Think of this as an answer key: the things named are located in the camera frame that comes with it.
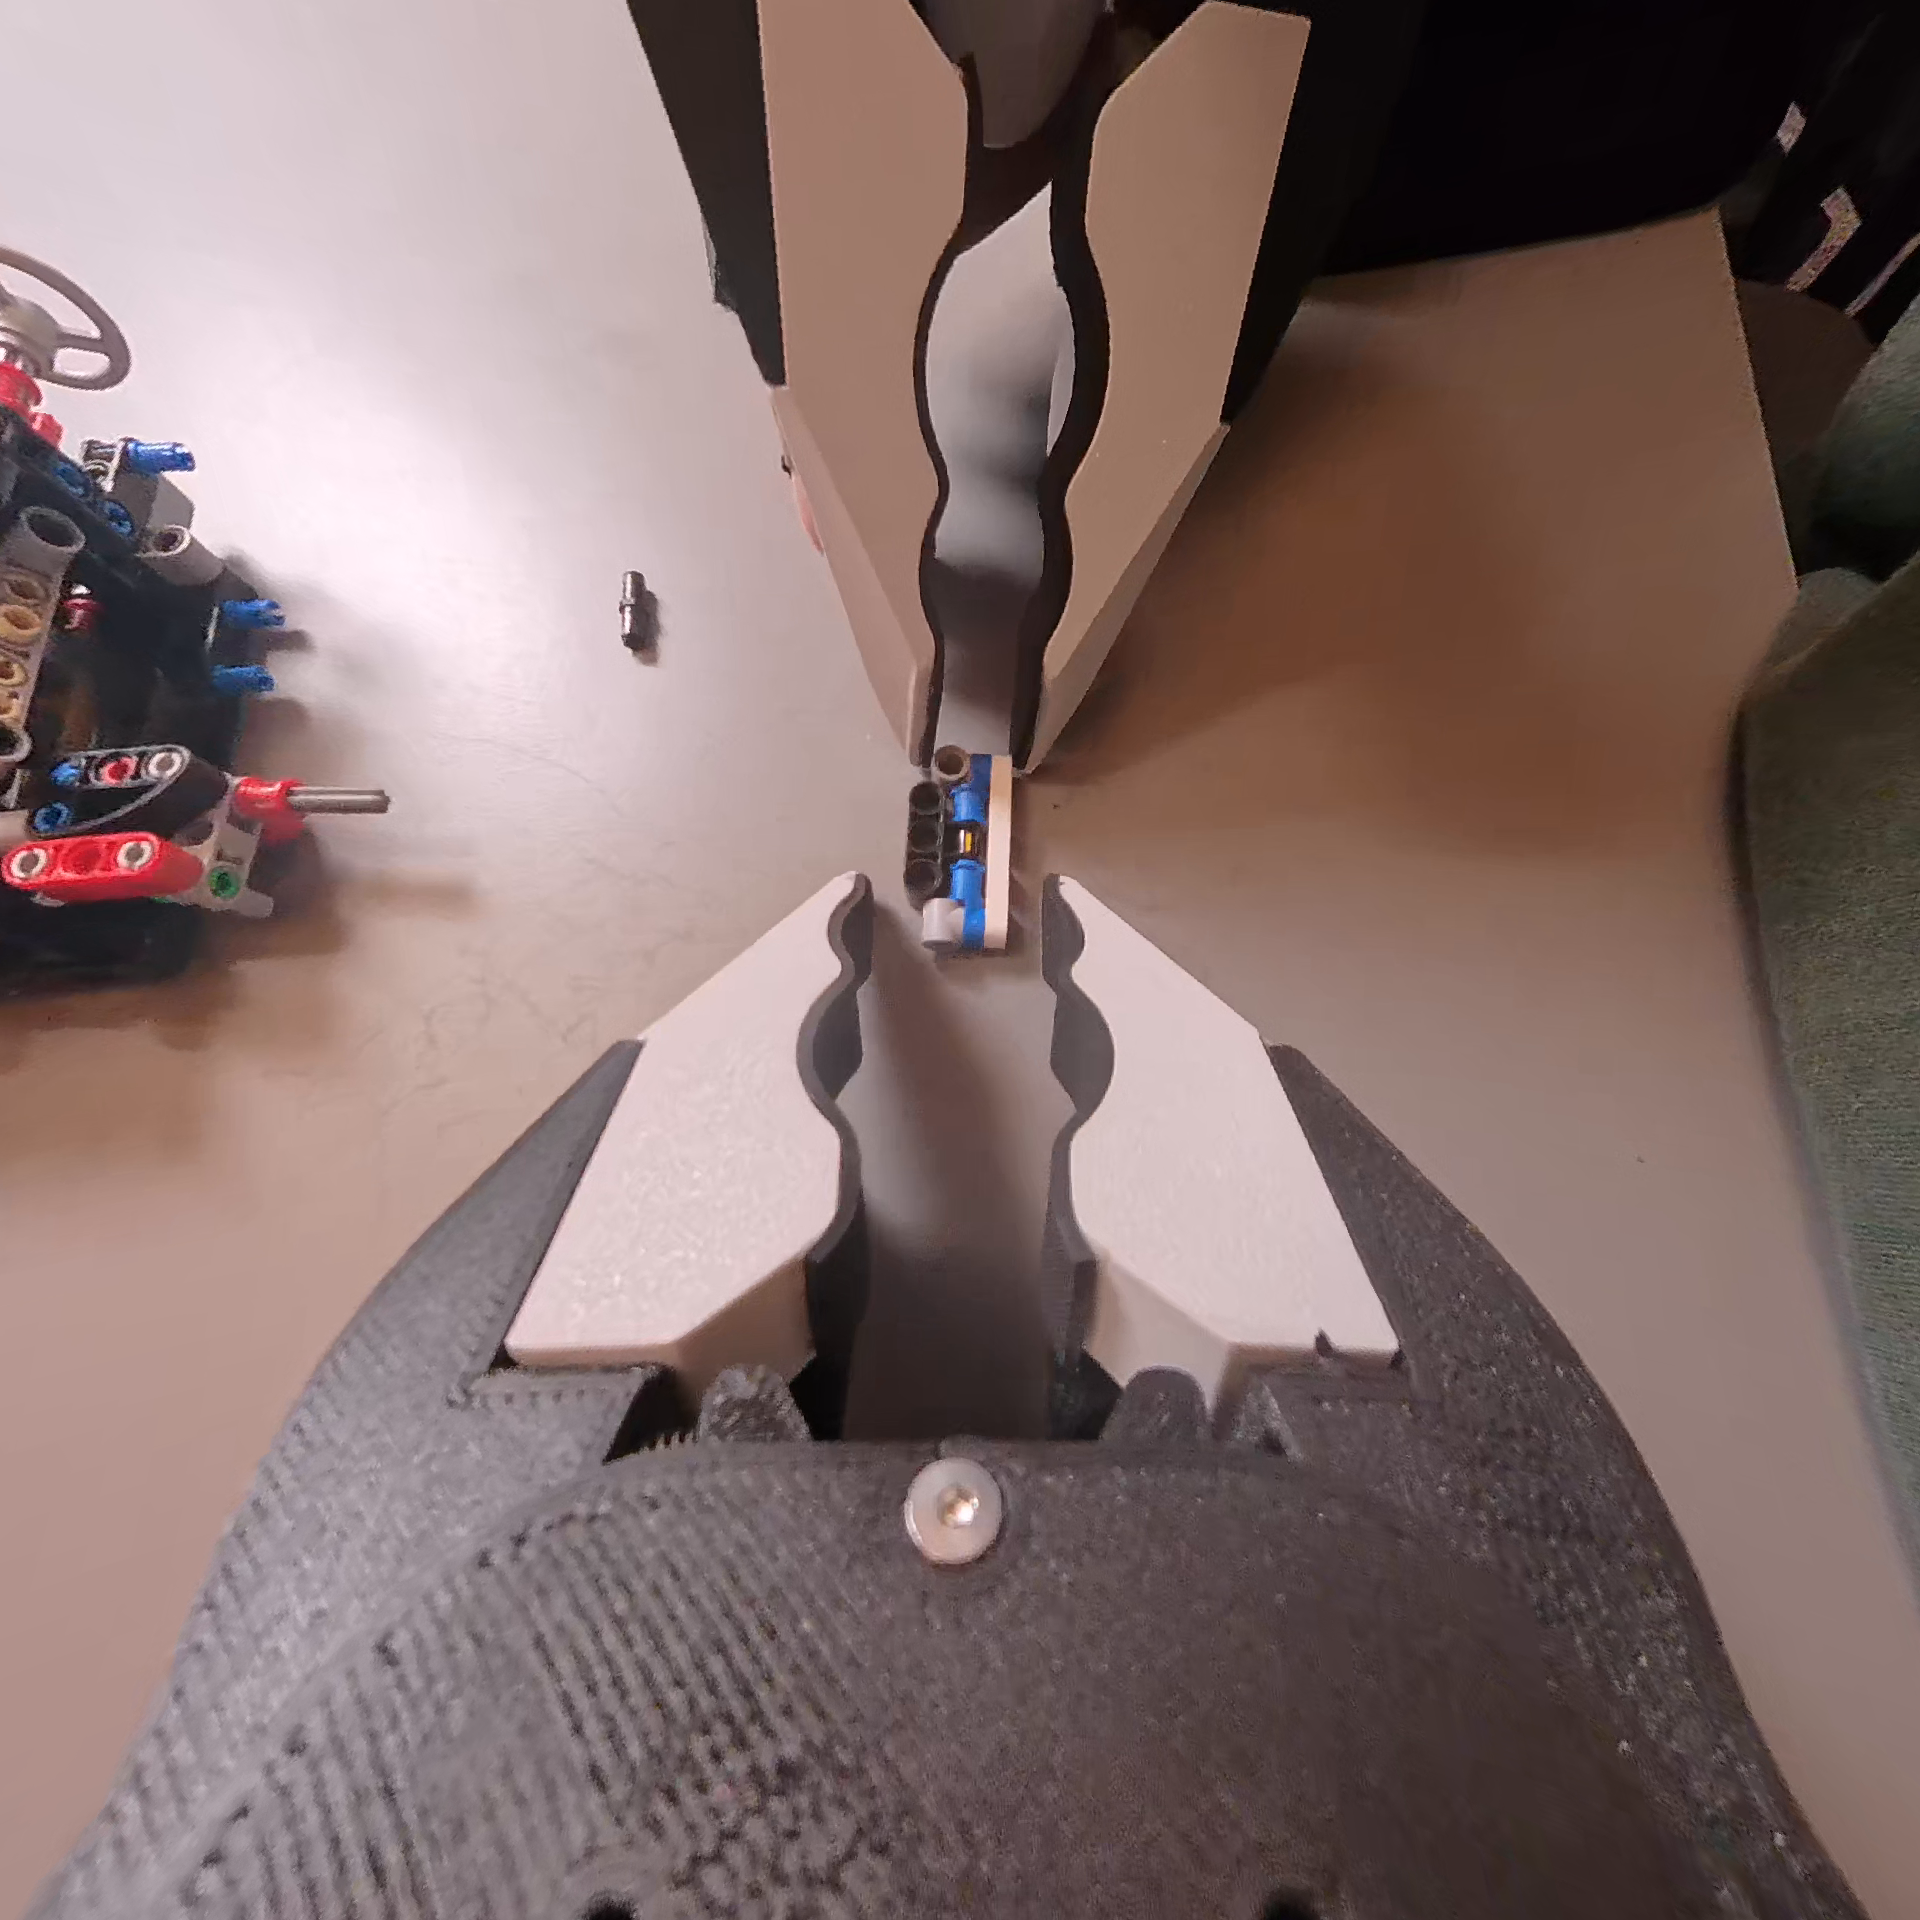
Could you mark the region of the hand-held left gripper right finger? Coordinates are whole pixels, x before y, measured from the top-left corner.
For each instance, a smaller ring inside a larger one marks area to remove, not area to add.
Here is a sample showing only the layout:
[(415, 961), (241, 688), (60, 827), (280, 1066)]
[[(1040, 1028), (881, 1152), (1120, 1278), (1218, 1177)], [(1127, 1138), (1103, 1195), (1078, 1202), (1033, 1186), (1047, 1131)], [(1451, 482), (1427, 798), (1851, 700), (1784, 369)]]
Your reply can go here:
[(1264, 1370), (1387, 1379), (1403, 1345), (1258, 1026), (1049, 876), (1043, 1280), (1063, 1380), (1166, 1370), (1222, 1412)]

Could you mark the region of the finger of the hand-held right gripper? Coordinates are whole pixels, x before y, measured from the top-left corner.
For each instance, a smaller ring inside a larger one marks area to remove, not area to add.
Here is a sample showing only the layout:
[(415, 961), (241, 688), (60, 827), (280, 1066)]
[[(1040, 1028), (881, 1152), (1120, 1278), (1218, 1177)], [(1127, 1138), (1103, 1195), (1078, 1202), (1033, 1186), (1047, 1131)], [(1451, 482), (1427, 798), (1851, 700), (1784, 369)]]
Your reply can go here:
[(1040, 476), (1043, 574), (1010, 747), (1036, 771), (1089, 697), (1228, 438), (1225, 396), (1312, 25), (1202, 6), (1096, 110), (1052, 191), (1072, 324)]
[(759, 3), (785, 375), (775, 418), (874, 695), (927, 755), (945, 646), (930, 302), (962, 225), (971, 99), (905, 3)]

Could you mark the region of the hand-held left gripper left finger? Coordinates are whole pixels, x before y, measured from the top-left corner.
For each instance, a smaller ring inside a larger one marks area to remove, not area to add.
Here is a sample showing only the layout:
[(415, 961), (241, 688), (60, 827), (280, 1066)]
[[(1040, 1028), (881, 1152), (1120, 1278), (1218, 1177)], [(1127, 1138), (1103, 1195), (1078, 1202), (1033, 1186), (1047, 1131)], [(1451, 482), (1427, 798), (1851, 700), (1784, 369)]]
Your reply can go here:
[(827, 880), (651, 1022), (506, 1337), (528, 1372), (730, 1367), (847, 1392), (870, 1302), (857, 1142), (874, 888)]

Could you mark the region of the white four-hole lego beam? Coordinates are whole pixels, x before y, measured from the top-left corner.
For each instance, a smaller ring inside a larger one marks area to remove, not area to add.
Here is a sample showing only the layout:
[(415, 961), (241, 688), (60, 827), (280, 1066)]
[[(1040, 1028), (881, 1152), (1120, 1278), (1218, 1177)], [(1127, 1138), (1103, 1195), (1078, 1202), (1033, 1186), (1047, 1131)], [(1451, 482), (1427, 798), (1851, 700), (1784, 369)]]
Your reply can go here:
[(1016, 934), (1020, 838), (1020, 775), (1012, 758), (983, 759), (986, 779), (986, 859), (982, 891), (982, 951), (1006, 954)]

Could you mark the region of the partly built lego car chassis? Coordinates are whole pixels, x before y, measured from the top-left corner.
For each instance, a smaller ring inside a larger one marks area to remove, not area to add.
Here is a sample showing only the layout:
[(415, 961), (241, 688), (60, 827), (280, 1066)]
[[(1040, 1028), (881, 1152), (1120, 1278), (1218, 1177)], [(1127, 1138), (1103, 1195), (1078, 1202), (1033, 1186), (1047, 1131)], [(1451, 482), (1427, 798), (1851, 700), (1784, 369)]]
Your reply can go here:
[(313, 824), (394, 803), (236, 769), (286, 614), (196, 536), (187, 447), (64, 443), (51, 390), (120, 387), (129, 339), (51, 265), (3, 265), (3, 985), (145, 985), (206, 920), (270, 920), (258, 876)]

